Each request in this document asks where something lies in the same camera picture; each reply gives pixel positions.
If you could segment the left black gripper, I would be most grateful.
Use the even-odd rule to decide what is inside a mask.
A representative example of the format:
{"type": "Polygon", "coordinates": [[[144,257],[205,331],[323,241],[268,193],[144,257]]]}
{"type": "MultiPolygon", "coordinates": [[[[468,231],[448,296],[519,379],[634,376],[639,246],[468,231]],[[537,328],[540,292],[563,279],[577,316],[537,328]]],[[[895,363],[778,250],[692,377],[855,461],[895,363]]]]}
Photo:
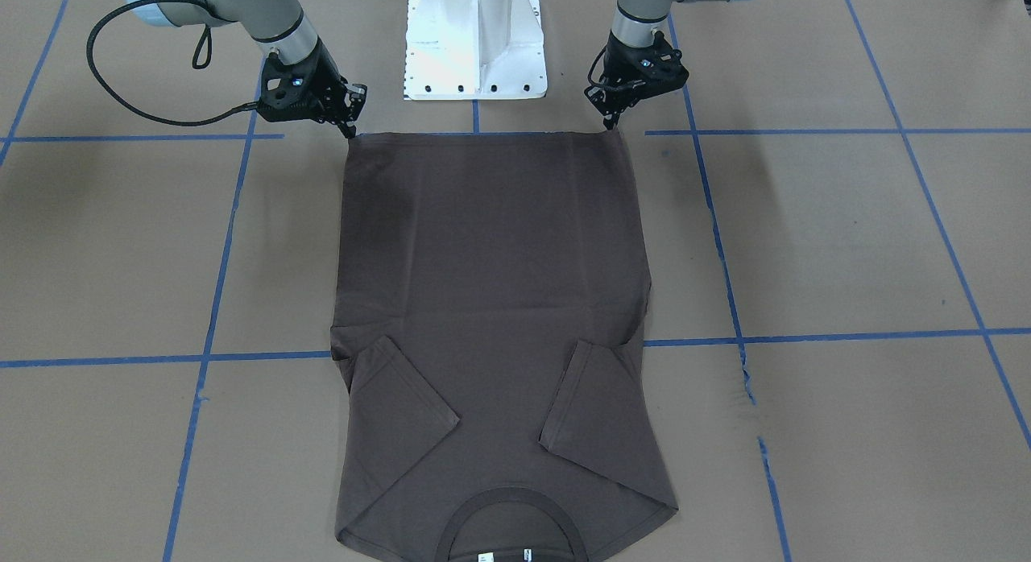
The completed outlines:
{"type": "Polygon", "coordinates": [[[609,34],[602,74],[595,76],[596,63],[588,71],[585,96],[602,115],[607,130],[614,130],[625,108],[648,97],[678,91],[689,77],[681,51],[673,48],[663,31],[652,31],[647,44],[637,48],[609,34]]]}

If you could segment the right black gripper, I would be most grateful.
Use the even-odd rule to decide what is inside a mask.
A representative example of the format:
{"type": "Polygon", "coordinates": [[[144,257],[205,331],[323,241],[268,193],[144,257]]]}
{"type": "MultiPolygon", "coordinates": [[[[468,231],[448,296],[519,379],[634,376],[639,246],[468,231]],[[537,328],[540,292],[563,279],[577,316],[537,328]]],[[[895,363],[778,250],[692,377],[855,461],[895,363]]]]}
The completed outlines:
{"type": "Polygon", "coordinates": [[[279,53],[269,53],[266,81],[274,79],[279,84],[266,89],[266,121],[310,119],[337,124],[346,139],[357,136],[356,122],[366,104],[367,85],[347,82],[321,39],[305,59],[294,64],[284,63],[279,53]]]}

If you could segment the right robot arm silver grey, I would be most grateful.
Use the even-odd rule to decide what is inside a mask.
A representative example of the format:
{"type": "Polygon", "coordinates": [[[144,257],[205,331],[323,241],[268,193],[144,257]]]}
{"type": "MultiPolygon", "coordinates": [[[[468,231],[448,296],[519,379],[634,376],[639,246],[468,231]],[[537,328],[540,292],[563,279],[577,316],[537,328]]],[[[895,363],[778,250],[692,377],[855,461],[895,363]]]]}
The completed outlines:
{"type": "Polygon", "coordinates": [[[298,0],[126,0],[133,12],[156,27],[204,26],[210,31],[239,23],[263,55],[258,99],[229,111],[257,111],[266,122],[309,121],[337,126],[356,136],[367,88],[339,73],[310,16],[298,0]]]}

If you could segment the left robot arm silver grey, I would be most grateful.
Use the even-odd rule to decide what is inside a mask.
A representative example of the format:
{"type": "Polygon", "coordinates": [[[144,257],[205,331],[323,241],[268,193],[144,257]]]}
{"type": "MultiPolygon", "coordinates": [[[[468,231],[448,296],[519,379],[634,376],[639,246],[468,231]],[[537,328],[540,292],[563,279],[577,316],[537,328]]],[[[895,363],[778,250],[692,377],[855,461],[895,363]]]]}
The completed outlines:
{"type": "Polygon", "coordinates": [[[583,91],[604,128],[614,130],[641,101],[684,88],[689,71],[681,51],[660,29],[675,4],[739,1],[750,0],[616,0],[607,43],[590,65],[583,91]]]}

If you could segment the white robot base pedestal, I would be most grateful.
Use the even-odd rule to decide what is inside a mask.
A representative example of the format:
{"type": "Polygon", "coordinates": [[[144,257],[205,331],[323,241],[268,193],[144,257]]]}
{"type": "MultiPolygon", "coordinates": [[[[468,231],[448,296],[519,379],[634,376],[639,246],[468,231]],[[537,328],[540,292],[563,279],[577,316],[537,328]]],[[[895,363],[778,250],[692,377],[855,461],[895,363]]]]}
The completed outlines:
{"type": "Polygon", "coordinates": [[[546,96],[539,0],[408,0],[406,14],[404,99],[546,96]]]}

